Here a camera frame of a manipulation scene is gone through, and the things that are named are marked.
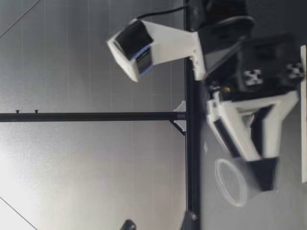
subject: white plastic part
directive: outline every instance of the white plastic part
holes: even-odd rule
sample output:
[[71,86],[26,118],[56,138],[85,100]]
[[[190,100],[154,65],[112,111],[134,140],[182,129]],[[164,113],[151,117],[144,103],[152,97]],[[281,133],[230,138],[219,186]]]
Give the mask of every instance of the white plastic part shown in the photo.
[[[174,112],[185,112],[186,111],[186,101],[182,101],[180,103],[180,105],[174,109]],[[178,120],[178,121],[174,121],[183,132],[187,131],[187,121],[185,120]]]
[[[235,175],[239,183],[239,199],[235,200],[227,190],[225,186],[225,180],[223,174],[221,173],[221,166],[227,166]],[[215,161],[215,179],[218,185],[219,190],[222,193],[222,196],[225,200],[236,207],[244,207],[248,200],[248,186],[246,180],[239,169],[232,164],[231,162],[225,159],[218,159]]]
[[[147,21],[142,22],[153,39],[153,43],[151,43],[153,65],[191,57],[195,80],[204,79],[206,70],[197,32],[188,32]],[[115,61],[131,80],[138,82],[140,76],[135,60],[128,60],[115,45],[114,41],[119,33],[112,36],[107,44]]]
[[307,89],[306,89],[306,46],[301,47],[305,79],[301,83],[301,132],[302,132],[302,182],[307,183]]
[[[219,92],[208,101],[207,121],[222,146],[227,149],[226,144],[214,122],[221,119],[230,138],[237,147],[241,157],[246,161],[257,161],[262,157],[275,158],[279,155],[282,122],[298,101],[296,91],[285,95],[247,100],[241,102],[219,101]],[[249,127],[244,124],[242,116],[251,115],[261,108],[272,106],[263,122],[263,153],[257,152],[250,138]]]

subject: black vertical pole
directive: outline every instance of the black vertical pole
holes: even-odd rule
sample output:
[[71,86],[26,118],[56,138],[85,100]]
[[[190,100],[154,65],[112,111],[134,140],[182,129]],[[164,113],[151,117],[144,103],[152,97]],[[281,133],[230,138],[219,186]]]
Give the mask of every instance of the black vertical pole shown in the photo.
[[[189,30],[189,11],[184,11],[185,30]],[[200,138],[201,138],[201,104],[200,83],[194,80],[191,61],[185,60],[185,94],[187,103],[186,132],[186,176],[187,176],[187,209],[198,219],[196,230],[201,229],[201,188],[200,188]]]

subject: gray floor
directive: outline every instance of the gray floor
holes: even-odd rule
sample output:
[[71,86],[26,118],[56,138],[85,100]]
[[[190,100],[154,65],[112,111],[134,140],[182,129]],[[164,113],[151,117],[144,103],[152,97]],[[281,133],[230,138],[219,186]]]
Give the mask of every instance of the gray floor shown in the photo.
[[[0,0],[0,31],[35,0]],[[43,0],[0,39],[0,112],[172,111],[182,61],[139,84],[105,41],[134,15],[180,0]],[[183,14],[155,22],[183,26]],[[168,122],[0,124],[0,196],[39,230],[178,229],[185,140]],[[0,201],[0,229],[31,229]]]

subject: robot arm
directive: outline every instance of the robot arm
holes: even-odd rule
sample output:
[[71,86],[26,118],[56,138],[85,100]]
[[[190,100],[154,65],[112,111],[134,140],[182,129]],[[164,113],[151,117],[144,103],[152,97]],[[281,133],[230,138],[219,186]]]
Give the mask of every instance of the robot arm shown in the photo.
[[108,46],[136,82],[153,65],[191,57],[194,78],[208,92],[207,121],[214,134],[250,166],[262,191],[272,190],[282,122],[305,78],[294,38],[252,38],[255,21],[244,0],[190,0],[188,11],[196,32],[134,20]]

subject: gray wall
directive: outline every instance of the gray wall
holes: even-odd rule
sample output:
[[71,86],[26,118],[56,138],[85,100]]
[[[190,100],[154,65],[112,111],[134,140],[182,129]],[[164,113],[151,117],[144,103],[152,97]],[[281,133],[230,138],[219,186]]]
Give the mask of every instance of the gray wall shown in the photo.
[[[35,0],[1,0],[0,31]],[[0,112],[171,111],[183,62],[139,84],[105,41],[140,13],[180,0],[42,0],[0,39]],[[182,27],[181,12],[155,22]],[[185,140],[168,122],[0,124],[0,196],[38,229],[178,229]],[[1,229],[30,229],[0,201]]]
[[277,190],[259,193],[242,207],[228,204],[214,176],[215,161],[229,159],[207,125],[202,143],[202,229],[204,230],[288,230],[306,229],[307,185],[301,183],[300,105],[283,123]]

